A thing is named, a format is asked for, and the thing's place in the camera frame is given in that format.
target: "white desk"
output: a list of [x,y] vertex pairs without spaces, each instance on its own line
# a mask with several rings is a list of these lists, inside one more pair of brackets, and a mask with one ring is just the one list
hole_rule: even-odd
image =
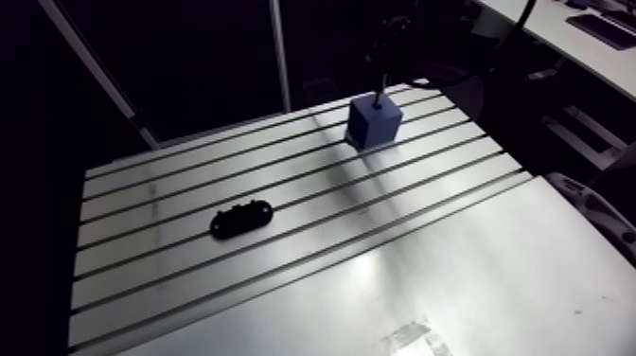
[[[525,0],[476,1],[513,22],[525,6]],[[596,13],[569,8],[564,2],[538,0],[525,30],[636,101],[636,48],[617,51],[565,22],[584,12]]]
[[[70,353],[631,347],[636,271],[439,92],[388,92],[396,142],[363,154],[346,98],[89,171]],[[269,225],[209,236],[251,199]]]

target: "black plastic part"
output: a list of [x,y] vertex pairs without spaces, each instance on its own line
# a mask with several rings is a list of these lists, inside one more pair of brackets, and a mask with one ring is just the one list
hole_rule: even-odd
[[210,234],[217,240],[229,240],[270,223],[274,216],[272,206],[265,201],[252,201],[219,211],[210,223]]
[[566,22],[612,47],[623,50],[636,46],[636,37],[594,15],[569,17]]
[[614,24],[629,28],[630,31],[636,32],[636,16],[625,11],[615,10],[603,12],[603,17],[612,21]]

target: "metal pole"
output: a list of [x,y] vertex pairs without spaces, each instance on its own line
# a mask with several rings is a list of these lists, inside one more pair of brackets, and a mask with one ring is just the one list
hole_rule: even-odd
[[[133,117],[135,115],[134,109],[131,104],[124,98],[119,92],[113,81],[108,77],[103,68],[99,65],[91,51],[86,47],[81,40],[78,33],[73,29],[68,22],[63,12],[60,10],[54,0],[39,0],[40,5],[46,12],[46,15],[51,19],[55,27],[58,28],[64,39],[73,48],[79,59],[86,65],[89,72],[97,80],[97,83],[104,89],[106,94],[111,98],[113,103],[119,109],[127,119],[129,119],[133,125]],[[141,128],[138,130],[141,137],[146,141],[151,149],[157,150],[159,145],[154,136],[148,131],[147,128]]]
[[278,0],[270,0],[270,15],[272,16],[274,44],[276,46],[276,58],[278,59],[278,77],[283,97],[283,110],[288,113],[292,110],[292,102],[290,101],[290,85],[287,79],[287,63],[285,62],[285,45],[283,43],[283,26]]

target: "blue cube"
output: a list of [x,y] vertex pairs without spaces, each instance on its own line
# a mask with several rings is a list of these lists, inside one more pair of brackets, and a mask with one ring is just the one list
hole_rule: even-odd
[[380,94],[379,107],[374,107],[375,94],[355,98],[349,105],[346,140],[358,151],[392,142],[402,121],[402,112],[384,94]]

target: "black cable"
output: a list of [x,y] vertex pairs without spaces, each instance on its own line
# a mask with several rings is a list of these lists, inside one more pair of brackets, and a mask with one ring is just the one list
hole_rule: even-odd
[[[537,3],[537,0],[527,1],[527,3],[525,4],[525,8],[523,8],[523,12],[521,13],[521,17],[519,18],[519,21],[517,21],[517,23],[512,27],[512,30],[510,30],[510,33],[508,34],[508,36],[505,38],[505,40],[497,49],[498,53],[500,54],[504,53],[507,50],[507,48],[510,47],[515,41],[517,41],[517,38],[522,35],[523,27],[525,26],[525,23],[528,21],[528,17],[530,17],[530,14],[532,13],[532,10],[534,9],[536,3]],[[484,74],[485,72],[491,70],[492,68],[493,68],[493,65],[489,65],[485,68],[476,69],[454,80],[437,80],[435,82],[429,81],[425,84],[415,82],[414,80],[410,80],[408,78],[404,78],[402,79],[402,81],[414,88],[419,88],[419,89],[429,89],[429,90],[443,89],[449,86],[459,84],[473,77],[480,76]]]

